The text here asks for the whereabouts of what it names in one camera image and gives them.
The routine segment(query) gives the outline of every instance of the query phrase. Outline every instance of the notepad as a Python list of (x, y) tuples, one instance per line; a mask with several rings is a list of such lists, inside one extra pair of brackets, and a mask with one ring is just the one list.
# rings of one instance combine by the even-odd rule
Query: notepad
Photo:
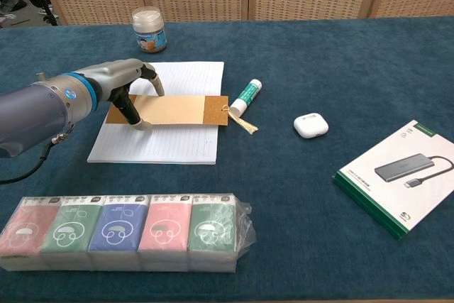
[[(153, 63), (166, 95), (220, 95), (223, 62)], [(130, 94), (156, 95), (145, 79), (132, 83)], [(104, 120), (88, 162), (216, 163), (218, 126), (154, 126), (138, 131)]]

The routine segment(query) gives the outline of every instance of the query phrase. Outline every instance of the tassel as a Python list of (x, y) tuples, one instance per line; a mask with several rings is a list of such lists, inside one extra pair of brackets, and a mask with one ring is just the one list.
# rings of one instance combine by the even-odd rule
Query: tassel
[(258, 131), (258, 128), (243, 119), (240, 119), (238, 116), (236, 116), (234, 113), (232, 113), (230, 110), (228, 111), (228, 115), (240, 126), (242, 126), (245, 130), (248, 131), (250, 135), (254, 134), (254, 132)]

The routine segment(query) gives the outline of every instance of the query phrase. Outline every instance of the tissue pack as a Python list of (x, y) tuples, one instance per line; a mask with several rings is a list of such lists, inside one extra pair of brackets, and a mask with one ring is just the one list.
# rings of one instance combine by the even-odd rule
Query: tissue pack
[(41, 254), (52, 270), (95, 270), (88, 247), (104, 197), (65, 197)]
[(0, 266), (9, 271), (49, 270), (40, 254), (62, 197), (24, 197), (0, 235)]
[(106, 198), (89, 246), (96, 269), (142, 270), (137, 249), (149, 203), (144, 195)]
[(235, 272), (255, 242), (233, 194), (24, 197), (0, 235), (6, 270)]
[(234, 195), (194, 196), (189, 230), (190, 270), (235, 272), (237, 228)]
[(147, 271), (188, 271), (192, 195), (153, 195), (139, 254)]

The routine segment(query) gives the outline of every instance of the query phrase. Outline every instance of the brown paper tag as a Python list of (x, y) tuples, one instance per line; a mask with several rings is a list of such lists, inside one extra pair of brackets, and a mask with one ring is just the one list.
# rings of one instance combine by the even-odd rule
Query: brown paper tag
[[(227, 126), (227, 96), (146, 96), (130, 95), (142, 120), (151, 124), (208, 124)], [(112, 104), (106, 123), (127, 121)]]

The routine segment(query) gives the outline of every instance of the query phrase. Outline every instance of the product box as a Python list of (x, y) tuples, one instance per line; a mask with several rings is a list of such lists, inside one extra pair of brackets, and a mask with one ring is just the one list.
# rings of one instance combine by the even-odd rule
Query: product box
[(105, 197), (65, 197), (41, 248), (52, 270), (95, 270), (88, 255)]
[(188, 271), (187, 243), (192, 195), (153, 195), (142, 240), (140, 258), (147, 271)]
[(189, 227), (189, 269), (235, 272), (237, 256), (235, 196), (194, 195)]
[(145, 195), (106, 197), (89, 246), (96, 270), (142, 270), (137, 249), (149, 204)]
[(0, 235), (0, 266), (8, 271), (49, 270), (41, 245), (62, 197), (24, 197)]
[(395, 238), (454, 189), (454, 144), (411, 121), (341, 168), (334, 182)]

